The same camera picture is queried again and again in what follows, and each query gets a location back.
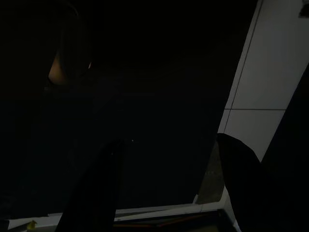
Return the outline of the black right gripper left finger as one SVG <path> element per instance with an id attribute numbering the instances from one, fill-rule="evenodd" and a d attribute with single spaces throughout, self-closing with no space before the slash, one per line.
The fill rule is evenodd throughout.
<path id="1" fill-rule="evenodd" d="M 76 184 L 55 232 L 112 232 L 124 140 L 104 145 Z"/>

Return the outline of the dark door edge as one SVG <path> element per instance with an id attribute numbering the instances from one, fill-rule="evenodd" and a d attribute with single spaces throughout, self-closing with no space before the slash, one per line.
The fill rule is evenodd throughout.
<path id="1" fill-rule="evenodd" d="M 262 164 L 277 183 L 290 232 L 309 232 L 309 65 L 273 136 Z"/>

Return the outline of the dark cabinet panel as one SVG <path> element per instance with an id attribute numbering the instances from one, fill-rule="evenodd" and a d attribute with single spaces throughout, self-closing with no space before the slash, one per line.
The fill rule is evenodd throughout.
<path id="1" fill-rule="evenodd" d="M 59 3 L 91 67 L 48 77 Z M 258 0 L 0 0 L 0 218 L 63 212 L 99 150 L 124 140 L 116 209 L 190 204 Z"/>

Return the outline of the curved-rim tan object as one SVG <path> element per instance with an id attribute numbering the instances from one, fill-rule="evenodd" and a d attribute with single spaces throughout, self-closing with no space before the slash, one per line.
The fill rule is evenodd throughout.
<path id="1" fill-rule="evenodd" d="M 61 1 L 59 7 L 59 40 L 48 77 L 53 84 L 65 85 L 81 79 L 90 69 L 91 44 L 77 9 L 67 1 Z"/>

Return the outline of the white ledge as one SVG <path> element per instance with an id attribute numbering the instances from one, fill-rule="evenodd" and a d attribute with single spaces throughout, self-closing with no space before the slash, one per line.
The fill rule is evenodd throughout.
<path id="1" fill-rule="evenodd" d="M 225 202 L 219 201 L 206 204 L 186 204 L 160 207 L 146 207 L 136 209 L 118 209 L 115 211 L 115 222 L 122 222 L 133 219 L 155 218 L 165 216 L 188 215 L 194 213 L 210 212 L 225 208 Z M 8 228 L 16 228 L 26 224 L 27 222 L 35 221 L 36 227 L 55 226 L 59 223 L 62 217 L 61 213 L 49 214 L 46 217 L 29 217 L 20 219 L 10 219 Z"/>

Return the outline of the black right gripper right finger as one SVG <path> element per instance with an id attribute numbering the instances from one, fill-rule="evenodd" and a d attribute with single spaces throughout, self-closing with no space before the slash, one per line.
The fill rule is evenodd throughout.
<path id="1" fill-rule="evenodd" d="M 225 187 L 241 232 L 297 232 L 291 201 L 254 151 L 224 133 L 217 134 L 216 140 Z"/>

